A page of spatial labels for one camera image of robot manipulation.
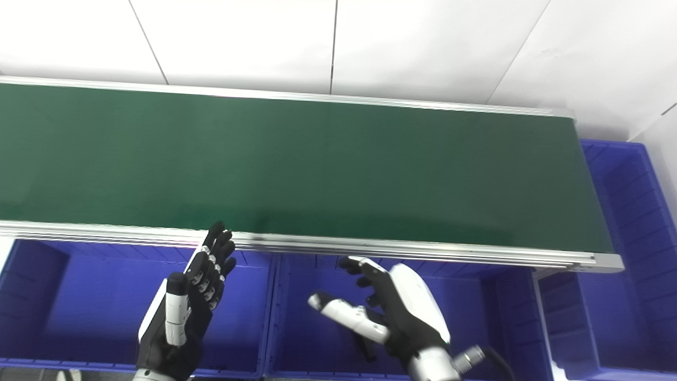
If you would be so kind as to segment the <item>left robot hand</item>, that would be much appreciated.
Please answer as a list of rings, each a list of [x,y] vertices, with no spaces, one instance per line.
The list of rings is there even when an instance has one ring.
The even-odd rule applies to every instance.
[[[138,330],[135,380],[188,380],[234,270],[233,233],[215,222],[182,271],[162,280]]]

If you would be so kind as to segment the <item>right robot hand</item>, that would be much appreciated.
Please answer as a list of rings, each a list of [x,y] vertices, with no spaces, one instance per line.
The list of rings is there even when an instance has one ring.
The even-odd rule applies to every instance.
[[[359,275],[358,287],[372,287],[367,304],[382,314],[353,305],[324,291],[314,292],[308,304],[326,318],[372,342],[383,345],[407,369],[415,362],[431,367],[450,367],[451,335],[430,289],[409,266],[396,264],[386,270],[367,257],[348,256],[341,269]]]

